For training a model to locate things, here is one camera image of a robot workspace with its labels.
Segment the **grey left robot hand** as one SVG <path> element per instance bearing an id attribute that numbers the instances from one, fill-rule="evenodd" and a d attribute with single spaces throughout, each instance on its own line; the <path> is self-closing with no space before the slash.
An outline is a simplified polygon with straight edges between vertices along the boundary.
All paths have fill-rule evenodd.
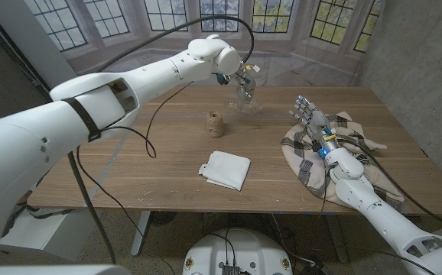
<path id="1" fill-rule="evenodd" d="M 230 75 L 230 77 L 237 82 L 236 96 L 238 103 L 236 106 L 238 109 L 242 109 L 245 105 L 252 102 L 255 93 L 256 81 L 247 72 L 247 69 L 244 66 Z"/>

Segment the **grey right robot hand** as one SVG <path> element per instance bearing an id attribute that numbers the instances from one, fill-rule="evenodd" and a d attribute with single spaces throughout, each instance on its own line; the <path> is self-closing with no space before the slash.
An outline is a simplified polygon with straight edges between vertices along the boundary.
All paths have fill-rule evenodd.
<path id="1" fill-rule="evenodd" d="M 339 146 L 336 135 L 330 129 L 330 123 L 325 114 L 306 97 L 299 95 L 295 101 L 296 112 L 289 111 L 303 126 L 311 139 L 313 152 L 325 158 L 329 152 Z"/>

